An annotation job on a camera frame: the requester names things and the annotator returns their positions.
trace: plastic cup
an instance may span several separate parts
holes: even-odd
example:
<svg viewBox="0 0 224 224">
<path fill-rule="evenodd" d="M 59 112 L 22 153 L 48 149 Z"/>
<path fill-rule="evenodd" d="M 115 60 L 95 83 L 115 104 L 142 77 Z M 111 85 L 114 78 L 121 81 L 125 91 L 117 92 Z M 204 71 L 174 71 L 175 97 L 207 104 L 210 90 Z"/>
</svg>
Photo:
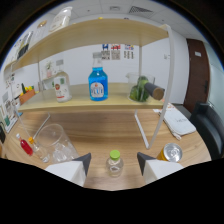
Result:
<svg viewBox="0 0 224 224">
<path fill-rule="evenodd" d="M 59 124 L 50 124 L 41 129 L 37 142 L 47 149 L 52 163 L 68 162 L 79 157 L 63 127 Z"/>
</svg>

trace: blue bottle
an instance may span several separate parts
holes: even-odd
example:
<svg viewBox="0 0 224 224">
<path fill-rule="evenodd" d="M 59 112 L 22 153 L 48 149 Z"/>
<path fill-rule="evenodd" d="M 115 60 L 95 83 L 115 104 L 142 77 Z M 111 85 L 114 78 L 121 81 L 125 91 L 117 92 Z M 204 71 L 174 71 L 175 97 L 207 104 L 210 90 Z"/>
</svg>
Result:
<svg viewBox="0 0 224 224">
<path fill-rule="evenodd" d="M 102 53 L 93 53 L 93 71 L 89 76 L 89 93 L 93 101 L 102 101 L 108 98 L 108 79 L 103 71 Z"/>
</svg>

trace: black chair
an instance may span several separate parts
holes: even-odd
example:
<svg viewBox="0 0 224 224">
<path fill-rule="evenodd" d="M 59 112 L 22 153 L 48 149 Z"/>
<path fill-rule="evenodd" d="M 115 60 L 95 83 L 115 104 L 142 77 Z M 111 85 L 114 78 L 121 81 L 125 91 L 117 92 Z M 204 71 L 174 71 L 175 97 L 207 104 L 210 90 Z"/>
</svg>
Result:
<svg viewBox="0 0 224 224">
<path fill-rule="evenodd" d="M 191 123 L 204 140 L 211 159 L 220 159 L 224 154 L 224 122 L 208 103 L 197 102 L 190 117 Z"/>
</svg>

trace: red object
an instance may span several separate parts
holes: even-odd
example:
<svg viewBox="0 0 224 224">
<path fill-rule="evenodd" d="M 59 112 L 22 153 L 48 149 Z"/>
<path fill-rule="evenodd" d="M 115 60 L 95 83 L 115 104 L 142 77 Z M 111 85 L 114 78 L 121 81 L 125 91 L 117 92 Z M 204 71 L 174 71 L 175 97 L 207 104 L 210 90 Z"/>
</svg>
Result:
<svg viewBox="0 0 224 224">
<path fill-rule="evenodd" d="M 20 140 L 20 145 L 21 147 L 24 149 L 24 151 L 29 155 L 32 156 L 33 155 L 33 150 L 32 148 L 29 146 L 29 144 L 24 140 L 24 139 L 19 139 Z"/>
</svg>

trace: box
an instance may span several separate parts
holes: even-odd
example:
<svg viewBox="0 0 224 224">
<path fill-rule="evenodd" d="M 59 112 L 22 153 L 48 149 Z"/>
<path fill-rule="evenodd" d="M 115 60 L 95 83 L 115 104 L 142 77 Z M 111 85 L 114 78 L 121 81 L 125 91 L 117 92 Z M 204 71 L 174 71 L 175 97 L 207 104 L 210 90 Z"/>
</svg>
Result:
<svg viewBox="0 0 224 224">
<path fill-rule="evenodd" d="M 27 100 L 29 100 L 31 97 L 35 95 L 34 89 L 28 91 L 26 94 L 23 94 L 22 96 L 19 96 L 20 104 L 24 104 Z"/>
</svg>

